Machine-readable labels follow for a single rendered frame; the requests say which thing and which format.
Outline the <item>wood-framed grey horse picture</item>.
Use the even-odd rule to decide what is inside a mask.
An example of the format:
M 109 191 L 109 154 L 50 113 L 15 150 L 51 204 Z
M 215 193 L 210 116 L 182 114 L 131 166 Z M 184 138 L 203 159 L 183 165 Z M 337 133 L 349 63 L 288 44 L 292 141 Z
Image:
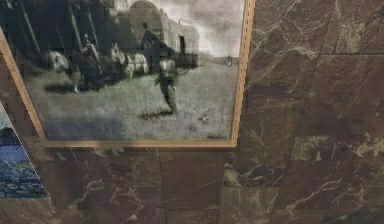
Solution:
M 0 52 L 47 147 L 233 147 L 253 0 L 0 0 Z

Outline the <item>blue landscape picture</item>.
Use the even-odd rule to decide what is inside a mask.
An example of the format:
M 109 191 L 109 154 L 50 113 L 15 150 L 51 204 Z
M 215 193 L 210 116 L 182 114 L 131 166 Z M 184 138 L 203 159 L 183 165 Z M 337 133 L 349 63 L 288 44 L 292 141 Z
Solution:
M 44 186 L 0 103 L 0 199 L 46 196 Z

